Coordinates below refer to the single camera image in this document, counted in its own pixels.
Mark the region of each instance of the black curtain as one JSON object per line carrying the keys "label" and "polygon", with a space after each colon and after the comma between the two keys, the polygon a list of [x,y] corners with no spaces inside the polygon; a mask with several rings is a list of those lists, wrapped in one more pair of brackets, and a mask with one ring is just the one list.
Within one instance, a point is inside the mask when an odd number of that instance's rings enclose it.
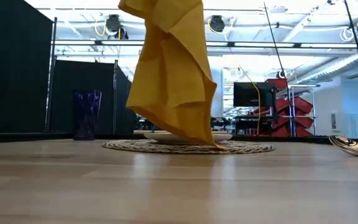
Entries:
{"label": "black curtain", "polygon": [[52,21],[23,0],[0,0],[0,132],[44,130]]}
{"label": "black curtain", "polygon": [[114,64],[57,60],[53,75],[51,131],[73,132],[73,90],[102,91],[96,134],[112,133]]}
{"label": "black curtain", "polygon": [[72,133],[73,90],[99,90],[102,91],[102,100],[96,134],[132,134],[136,115],[126,108],[130,88],[130,81],[113,63],[57,60],[52,84],[50,130]]}

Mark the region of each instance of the vase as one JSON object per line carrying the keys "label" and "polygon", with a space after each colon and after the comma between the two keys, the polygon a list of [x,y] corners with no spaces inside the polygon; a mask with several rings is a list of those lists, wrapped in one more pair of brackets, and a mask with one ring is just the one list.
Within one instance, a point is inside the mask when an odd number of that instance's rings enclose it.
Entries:
{"label": "vase", "polygon": [[73,91],[73,139],[92,141],[98,123],[102,92]]}

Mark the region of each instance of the desk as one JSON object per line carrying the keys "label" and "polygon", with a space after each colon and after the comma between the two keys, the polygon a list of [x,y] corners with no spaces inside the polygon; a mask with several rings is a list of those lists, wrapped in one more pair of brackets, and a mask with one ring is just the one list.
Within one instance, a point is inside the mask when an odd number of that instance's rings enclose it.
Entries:
{"label": "desk", "polygon": [[0,143],[0,223],[358,223],[358,157],[334,146],[207,156],[102,142]]}

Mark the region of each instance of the round placemat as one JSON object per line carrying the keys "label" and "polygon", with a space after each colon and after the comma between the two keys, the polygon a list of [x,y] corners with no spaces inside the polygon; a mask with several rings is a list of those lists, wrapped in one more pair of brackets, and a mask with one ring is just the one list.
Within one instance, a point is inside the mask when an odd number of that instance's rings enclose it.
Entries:
{"label": "round placemat", "polygon": [[108,149],[173,154],[250,154],[270,152],[275,149],[269,144],[242,141],[223,141],[219,145],[224,146],[227,150],[212,146],[158,144],[153,140],[113,140],[103,143],[103,147]]}

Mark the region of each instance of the computer monitor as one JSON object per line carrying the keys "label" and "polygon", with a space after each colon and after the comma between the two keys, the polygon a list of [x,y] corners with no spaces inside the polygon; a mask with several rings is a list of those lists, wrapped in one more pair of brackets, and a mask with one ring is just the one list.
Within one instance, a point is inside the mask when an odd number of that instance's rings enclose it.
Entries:
{"label": "computer monitor", "polygon": [[[274,83],[254,83],[260,92],[260,105],[271,106],[275,108],[275,91]],[[233,106],[259,106],[258,92],[249,82],[234,83]]]}

